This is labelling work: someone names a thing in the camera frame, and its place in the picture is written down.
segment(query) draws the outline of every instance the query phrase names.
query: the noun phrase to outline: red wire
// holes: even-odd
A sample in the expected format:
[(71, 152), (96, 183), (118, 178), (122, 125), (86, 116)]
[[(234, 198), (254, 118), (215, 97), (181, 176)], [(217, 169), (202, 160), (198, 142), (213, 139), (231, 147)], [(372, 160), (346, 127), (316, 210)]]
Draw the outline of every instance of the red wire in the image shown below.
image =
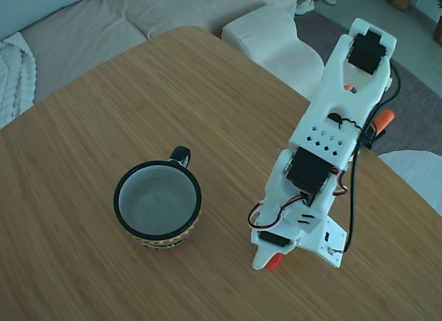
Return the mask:
[(340, 186), (340, 188), (342, 190), (334, 191), (333, 195), (344, 195), (344, 194), (347, 193), (348, 188), (345, 185), (343, 185), (343, 176), (344, 176), (344, 174), (345, 174), (345, 171), (341, 171), (338, 174), (338, 185)]
[(286, 208), (287, 206), (293, 204), (294, 202), (297, 202), (298, 200), (304, 199), (304, 197), (302, 195), (294, 195), (293, 197), (291, 197), (289, 200), (287, 200), (282, 207), (279, 210), (278, 216), (276, 217), (275, 221), (273, 221), (270, 224), (266, 224), (265, 226), (256, 226), (255, 224), (252, 223), (251, 218), (258, 212), (258, 210), (260, 209), (260, 207), (262, 206), (261, 203), (257, 203), (255, 205), (255, 207), (253, 207), (249, 213), (248, 216), (248, 221), (249, 221), (249, 226), (253, 229), (257, 229), (257, 230), (266, 230), (266, 229), (270, 229), (273, 228), (275, 225), (277, 225), (280, 220), (282, 219), (282, 211), (284, 210), (284, 208)]

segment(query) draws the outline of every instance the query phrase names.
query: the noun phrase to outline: beige sofa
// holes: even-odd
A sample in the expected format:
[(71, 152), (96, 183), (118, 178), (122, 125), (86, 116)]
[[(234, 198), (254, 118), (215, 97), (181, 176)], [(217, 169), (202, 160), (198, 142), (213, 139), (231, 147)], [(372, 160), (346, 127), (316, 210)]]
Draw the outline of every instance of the beige sofa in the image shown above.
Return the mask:
[(296, 8), (296, 0), (2, 0), (0, 39), (21, 30), (37, 60), (39, 101), (163, 32), (190, 25), (220, 35), (230, 21), (269, 4)]

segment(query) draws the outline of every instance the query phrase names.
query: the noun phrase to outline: white 3d-printed robot arm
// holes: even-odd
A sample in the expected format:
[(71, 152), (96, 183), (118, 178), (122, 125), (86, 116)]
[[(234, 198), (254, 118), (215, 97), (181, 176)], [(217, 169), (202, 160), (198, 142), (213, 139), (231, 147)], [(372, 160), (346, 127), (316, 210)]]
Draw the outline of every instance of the white 3d-printed robot arm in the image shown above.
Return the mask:
[[(370, 67), (364, 66), (364, 56), (357, 58), (362, 58), (361, 64), (357, 60), (355, 63), (354, 58), (349, 63), (358, 35), (364, 36), (362, 38), (375, 35), (381, 45), (379, 48), (383, 48), (371, 72)], [(360, 44), (359, 52), (371, 50), (370, 46), (364, 48), (366, 43)], [(328, 216), (335, 198), (337, 173), (347, 170), (361, 133), (357, 126), (364, 126), (371, 110), (391, 84), (390, 58), (395, 45), (392, 35), (361, 19), (355, 20), (349, 34), (339, 39), (325, 66), (314, 100), (290, 137), (289, 149), (283, 150), (277, 159), (265, 186), (265, 198), (257, 210), (259, 215), (254, 226), (275, 223), (278, 215), (280, 220), (270, 228), (252, 229), (251, 241), (258, 245), (253, 260), (255, 269), (265, 267), (275, 254), (287, 254), (296, 246), (316, 253), (335, 267), (340, 266), (343, 254), (337, 251), (344, 249), (347, 233)], [(345, 85), (354, 87), (357, 92), (346, 90)], [(348, 120), (337, 123), (329, 118), (332, 113)], [(333, 172), (326, 172), (326, 178), (320, 182), (319, 189), (311, 193), (308, 202), (298, 201), (285, 206), (293, 196), (306, 196), (306, 190), (297, 185), (297, 178), (287, 178), (288, 172), (293, 167), (297, 175), (299, 168), (302, 171), (303, 166), (309, 168), (312, 164), (314, 171), (324, 166), (325, 170)]]

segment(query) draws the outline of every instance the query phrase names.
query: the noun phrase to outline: ceramic mug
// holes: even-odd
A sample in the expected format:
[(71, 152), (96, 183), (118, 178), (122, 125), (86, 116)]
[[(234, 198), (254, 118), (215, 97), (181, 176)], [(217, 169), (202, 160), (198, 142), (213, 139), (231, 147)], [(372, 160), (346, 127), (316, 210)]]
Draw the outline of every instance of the ceramic mug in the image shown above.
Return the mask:
[(191, 151), (178, 146), (169, 161), (149, 161), (119, 181), (113, 204), (119, 223), (141, 244), (169, 249), (192, 234), (201, 189), (187, 169)]

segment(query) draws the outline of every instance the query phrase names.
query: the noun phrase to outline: white pouf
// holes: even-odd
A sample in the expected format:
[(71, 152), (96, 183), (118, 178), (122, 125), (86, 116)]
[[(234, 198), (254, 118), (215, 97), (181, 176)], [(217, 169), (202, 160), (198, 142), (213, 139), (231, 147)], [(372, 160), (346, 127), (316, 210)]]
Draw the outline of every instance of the white pouf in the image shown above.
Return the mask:
[(442, 157), (420, 150), (400, 150), (380, 158), (442, 216)]
[(298, 39), (293, 16), (277, 6), (264, 6), (227, 24), (221, 39), (308, 100), (318, 89), (324, 63)]

